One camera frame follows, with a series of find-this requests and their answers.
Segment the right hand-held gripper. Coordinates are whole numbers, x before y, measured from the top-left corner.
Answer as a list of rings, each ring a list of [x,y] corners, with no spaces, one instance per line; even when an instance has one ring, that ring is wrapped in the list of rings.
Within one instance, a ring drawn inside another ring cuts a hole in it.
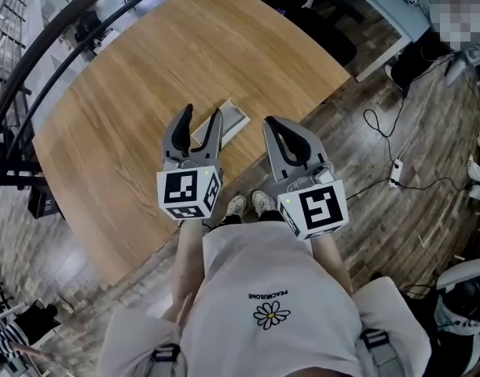
[[[319,138],[279,116],[263,123],[275,179],[277,209],[297,240],[332,233],[349,222],[343,182],[334,175]]]

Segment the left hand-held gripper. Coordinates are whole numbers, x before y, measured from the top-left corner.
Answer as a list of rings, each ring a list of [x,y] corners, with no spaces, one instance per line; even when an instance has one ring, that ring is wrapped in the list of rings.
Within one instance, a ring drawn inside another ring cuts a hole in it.
[[[163,169],[156,175],[159,208],[175,221],[210,218],[222,187],[217,160],[222,146],[222,112],[219,108],[214,111],[203,143],[189,151],[192,112],[193,105],[187,104],[166,128]]]

